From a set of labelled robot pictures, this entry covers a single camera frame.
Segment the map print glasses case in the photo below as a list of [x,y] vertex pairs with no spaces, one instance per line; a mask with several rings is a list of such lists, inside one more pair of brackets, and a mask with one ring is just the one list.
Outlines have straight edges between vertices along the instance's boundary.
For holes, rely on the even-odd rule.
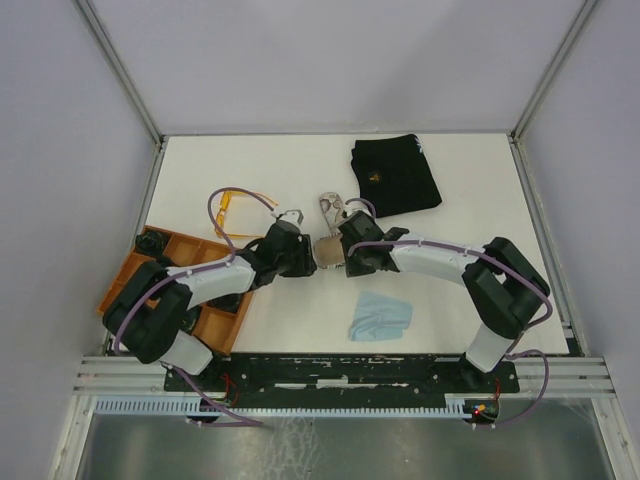
[[344,201],[337,192],[325,192],[319,198],[319,206],[329,230],[329,237],[340,233],[339,226],[344,223],[337,223],[335,220],[338,208]]

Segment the flag print glasses case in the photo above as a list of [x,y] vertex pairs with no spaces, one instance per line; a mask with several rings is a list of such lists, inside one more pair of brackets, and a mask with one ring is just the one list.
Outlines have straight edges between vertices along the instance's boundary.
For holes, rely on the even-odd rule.
[[345,265],[342,235],[330,235],[318,239],[313,246],[316,264],[321,269],[338,268]]

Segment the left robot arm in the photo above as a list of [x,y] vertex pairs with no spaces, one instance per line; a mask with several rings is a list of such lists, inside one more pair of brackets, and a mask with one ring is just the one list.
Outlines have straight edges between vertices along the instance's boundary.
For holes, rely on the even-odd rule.
[[210,347],[182,330],[187,312],[217,298],[253,292],[278,276],[310,277],[316,269],[310,236],[280,219],[253,245],[221,260],[185,267],[143,263],[106,308],[102,323],[114,335],[115,354],[125,347],[139,362],[181,370],[198,389],[209,390],[219,383],[221,366]]

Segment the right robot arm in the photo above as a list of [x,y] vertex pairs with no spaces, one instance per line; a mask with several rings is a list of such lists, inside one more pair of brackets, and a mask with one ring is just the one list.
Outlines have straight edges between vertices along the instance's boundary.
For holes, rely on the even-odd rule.
[[553,313],[548,283],[504,237],[469,247],[427,239],[406,228],[383,231],[361,210],[347,215],[337,229],[349,277],[414,273],[466,289],[481,321],[458,368],[460,382],[469,390],[491,384],[495,367],[525,332]]

